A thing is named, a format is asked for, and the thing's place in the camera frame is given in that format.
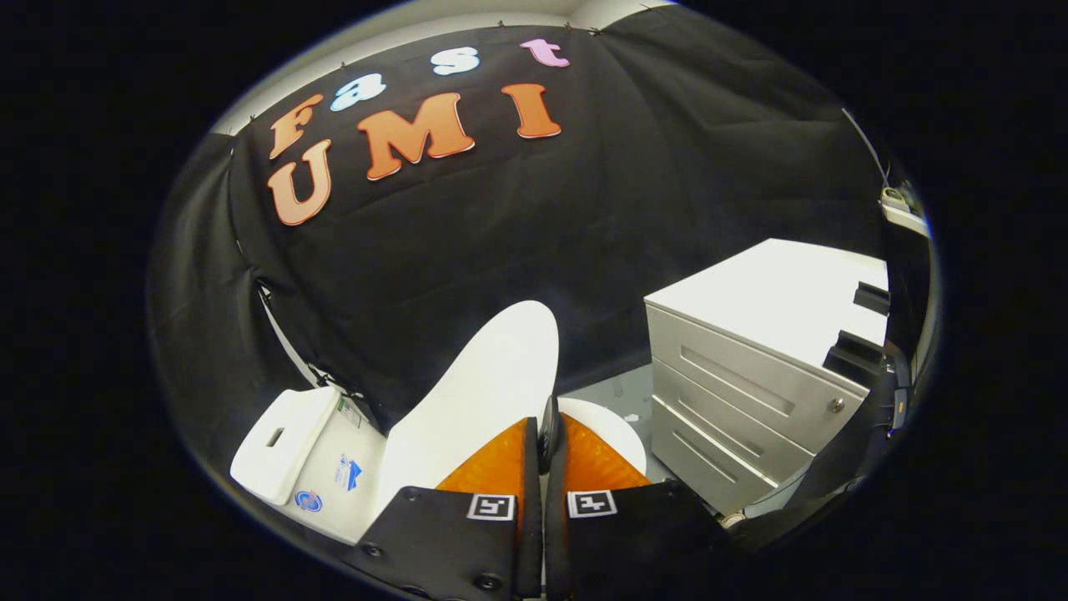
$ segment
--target letter m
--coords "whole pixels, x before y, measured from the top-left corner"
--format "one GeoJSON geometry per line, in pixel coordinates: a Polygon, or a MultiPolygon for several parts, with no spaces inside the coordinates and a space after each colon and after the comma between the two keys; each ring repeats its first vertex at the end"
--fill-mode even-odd
{"type": "Polygon", "coordinates": [[[400,159],[393,156],[391,147],[404,155],[408,162],[419,162],[423,158],[427,136],[430,137],[430,147],[426,154],[434,158],[473,148],[474,139],[464,132],[456,113],[459,99],[460,95],[455,92],[430,96],[423,100],[411,123],[392,110],[383,110],[357,124],[356,128],[367,135],[371,144],[367,178],[381,179],[400,170],[400,159]]]}

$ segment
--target foam letter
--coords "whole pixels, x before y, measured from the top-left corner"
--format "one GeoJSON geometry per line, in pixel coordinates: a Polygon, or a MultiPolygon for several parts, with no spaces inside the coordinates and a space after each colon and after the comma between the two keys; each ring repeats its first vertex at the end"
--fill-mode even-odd
{"type": "Polygon", "coordinates": [[[513,83],[501,88],[501,91],[512,96],[519,111],[519,129],[516,131],[523,138],[548,138],[560,133],[560,125],[549,117],[545,108],[541,92],[545,85],[538,83],[513,83]]]}
{"type": "Polygon", "coordinates": [[[274,158],[282,154],[282,151],[293,145],[301,136],[302,129],[297,129],[297,125],[308,125],[312,120],[312,107],[323,101],[323,94],[315,94],[311,98],[297,105],[297,108],[282,115],[270,128],[274,130],[274,149],[270,151],[270,157],[274,158]]]}
{"type": "Polygon", "coordinates": [[[455,92],[430,96],[423,100],[411,123],[392,110],[376,112],[358,123],[356,128],[367,135],[371,144],[367,178],[374,181],[400,170],[400,160],[393,156],[390,146],[404,155],[408,162],[419,162],[423,158],[427,136],[430,137],[430,147],[426,154],[434,158],[473,148],[474,139],[464,132],[460,117],[456,114],[459,99],[460,95],[455,92]]]}
{"type": "Polygon", "coordinates": [[[464,73],[478,66],[477,53],[478,50],[470,46],[442,50],[430,57],[430,63],[438,65],[434,67],[434,73],[438,75],[464,73]]]}
{"type": "Polygon", "coordinates": [[[311,219],[327,203],[330,196],[330,168],[327,164],[327,148],[330,140],[323,140],[304,152],[304,162],[312,170],[312,194],[308,200],[297,200],[293,189],[293,172],[296,162],[288,162],[267,179],[267,187],[274,194],[274,209],[278,218],[286,225],[299,225],[311,219]]]}
{"type": "Polygon", "coordinates": [[[360,100],[370,100],[371,98],[374,98],[378,94],[381,94],[383,90],[386,90],[386,84],[382,83],[381,75],[377,73],[364,75],[363,77],[349,81],[348,83],[342,85],[341,90],[337,90],[334,94],[337,97],[334,98],[333,104],[330,105],[330,110],[345,110],[360,100]]]}
{"type": "Polygon", "coordinates": [[[537,59],[537,62],[544,65],[565,67],[571,64],[567,59],[557,58],[556,54],[552,53],[553,50],[559,50],[560,46],[549,44],[540,37],[537,39],[531,39],[530,42],[523,42],[520,46],[523,48],[530,48],[534,58],[537,59]]]}

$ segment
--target orange letter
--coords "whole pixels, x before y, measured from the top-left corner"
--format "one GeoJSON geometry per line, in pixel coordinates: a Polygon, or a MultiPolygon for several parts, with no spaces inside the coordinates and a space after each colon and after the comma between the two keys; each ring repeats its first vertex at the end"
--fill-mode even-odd
{"type": "Polygon", "coordinates": [[[367,133],[371,144],[371,169],[367,178],[374,181],[400,170],[400,159],[395,158],[390,146],[417,163],[423,158],[423,145],[430,136],[430,147],[426,154],[441,158],[474,147],[474,139],[464,132],[460,117],[456,114],[456,102],[460,95],[455,92],[438,94],[423,100],[415,120],[408,123],[392,110],[376,112],[357,124],[356,128],[367,133]]]}
{"type": "Polygon", "coordinates": [[[514,83],[501,88],[501,91],[512,96],[519,111],[519,129],[516,131],[523,138],[548,138],[560,133],[560,125],[552,122],[549,111],[545,108],[541,92],[545,85],[537,83],[514,83]]]}
{"type": "Polygon", "coordinates": [[[297,108],[282,115],[270,128],[274,130],[274,149],[270,151],[270,157],[274,158],[282,154],[282,151],[289,147],[293,142],[304,135],[297,125],[308,125],[312,120],[312,107],[323,101],[323,94],[315,94],[311,98],[297,105],[297,108]]]}
{"type": "Polygon", "coordinates": [[[296,162],[289,162],[267,179],[267,187],[274,193],[274,209],[278,218],[286,225],[299,225],[311,219],[327,203],[330,196],[330,167],[327,164],[327,148],[330,140],[323,140],[304,152],[304,162],[312,169],[312,195],[300,202],[293,189],[293,171],[296,162]]]}

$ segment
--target orange soft pad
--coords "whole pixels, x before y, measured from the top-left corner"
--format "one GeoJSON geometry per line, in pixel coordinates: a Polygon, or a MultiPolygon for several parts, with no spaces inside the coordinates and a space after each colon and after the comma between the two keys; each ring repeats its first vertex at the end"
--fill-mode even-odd
{"type": "Polygon", "coordinates": [[[612,491],[651,485],[593,430],[561,413],[567,427],[567,466],[564,492],[612,491]]]}
{"type": "Polygon", "coordinates": [[[447,478],[438,485],[439,491],[470,494],[516,495],[516,525],[523,523],[523,444],[527,420],[486,443],[447,478]]]}

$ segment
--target screw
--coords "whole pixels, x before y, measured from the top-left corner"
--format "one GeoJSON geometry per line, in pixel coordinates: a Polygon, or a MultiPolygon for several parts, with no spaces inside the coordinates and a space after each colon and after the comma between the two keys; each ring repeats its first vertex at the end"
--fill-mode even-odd
{"type": "Polygon", "coordinates": [[[475,579],[474,585],[483,590],[497,590],[501,588],[501,581],[496,576],[483,574],[475,579]]]}

